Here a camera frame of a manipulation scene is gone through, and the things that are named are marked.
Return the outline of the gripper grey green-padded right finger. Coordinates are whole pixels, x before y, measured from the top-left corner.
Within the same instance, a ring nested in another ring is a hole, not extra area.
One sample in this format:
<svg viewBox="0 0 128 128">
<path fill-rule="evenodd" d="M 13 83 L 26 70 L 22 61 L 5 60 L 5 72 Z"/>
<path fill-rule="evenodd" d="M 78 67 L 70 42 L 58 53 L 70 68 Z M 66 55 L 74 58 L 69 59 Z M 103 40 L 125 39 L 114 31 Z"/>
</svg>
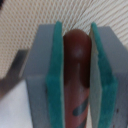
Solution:
<svg viewBox="0 0 128 128">
<path fill-rule="evenodd" d="M 128 128 L 128 51 L 110 27 L 91 24 L 92 128 Z"/>
</svg>

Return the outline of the gripper grey green-padded left finger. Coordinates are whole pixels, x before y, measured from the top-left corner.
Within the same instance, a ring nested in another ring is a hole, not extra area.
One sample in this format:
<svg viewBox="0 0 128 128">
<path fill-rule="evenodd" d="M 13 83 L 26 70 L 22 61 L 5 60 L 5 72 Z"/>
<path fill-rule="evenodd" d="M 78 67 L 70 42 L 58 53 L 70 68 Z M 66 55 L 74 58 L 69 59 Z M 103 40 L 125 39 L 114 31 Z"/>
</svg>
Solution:
<svg viewBox="0 0 128 128">
<path fill-rule="evenodd" d="M 40 25 L 25 66 L 33 128 L 65 128 L 62 23 Z"/>
</svg>

